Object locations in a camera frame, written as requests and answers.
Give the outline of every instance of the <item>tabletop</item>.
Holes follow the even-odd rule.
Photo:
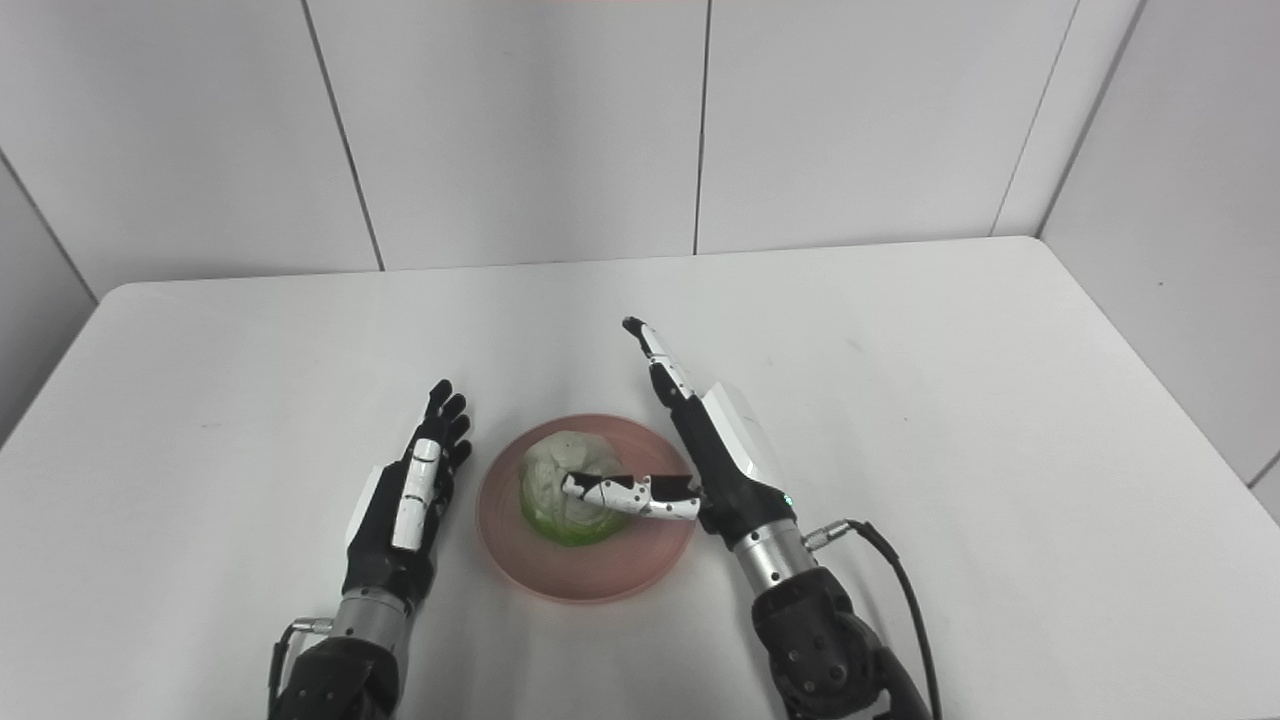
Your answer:
[[[399,716],[781,717],[718,539],[589,607],[480,546],[522,430],[676,442],[628,314],[742,391],[803,528],[895,543],[948,720],[1280,715],[1280,528],[1032,238],[115,290],[0,451],[0,715],[264,716],[271,643],[334,610],[365,478],[448,377],[476,455]],[[888,568],[852,536],[819,560],[923,688]]]

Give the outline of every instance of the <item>green cabbage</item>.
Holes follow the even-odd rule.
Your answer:
[[[566,473],[620,475],[609,441],[600,436],[562,430],[534,443],[520,460],[520,511],[543,537],[564,546],[600,542],[630,520],[623,512],[582,502],[561,491]]]

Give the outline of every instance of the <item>fingertip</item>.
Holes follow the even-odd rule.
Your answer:
[[[453,446],[453,451],[449,452],[449,461],[454,468],[466,461],[467,457],[471,457],[471,441],[468,439]]]
[[[428,396],[429,397],[426,401],[428,411],[435,410],[442,405],[444,405],[444,401],[448,400],[451,395],[453,395],[453,383],[451,383],[448,378],[444,378],[440,382],[435,383],[435,387],[431,388],[430,396]]]
[[[444,415],[445,418],[453,418],[461,415],[462,411],[466,410],[466,407],[467,407],[466,396],[458,393],[451,397],[449,401],[444,404],[444,407],[440,409],[440,414]]]

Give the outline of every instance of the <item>robotic hand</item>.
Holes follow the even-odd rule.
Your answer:
[[[869,707],[882,692],[879,717],[942,720],[933,661],[919,603],[897,555],[868,523],[844,520],[806,537],[763,430],[736,392],[717,383],[699,397],[644,322],[622,323],[649,359],[649,375],[701,477],[600,478],[571,473],[562,489],[613,510],[668,519],[698,518],[737,557],[755,593],[751,621],[769,653],[773,683],[792,720],[844,717]],[[849,594],[812,551],[855,530],[893,566],[920,641],[932,716],[902,664],[855,614]]]
[[[431,389],[404,455],[383,468],[364,519],[347,546],[347,577],[333,620],[300,619],[275,644],[271,719],[381,720],[399,702],[413,611],[435,578],[431,551],[453,498],[453,475],[471,455],[462,436],[471,419],[449,380]],[[298,656],[276,697],[294,632],[329,637]]]

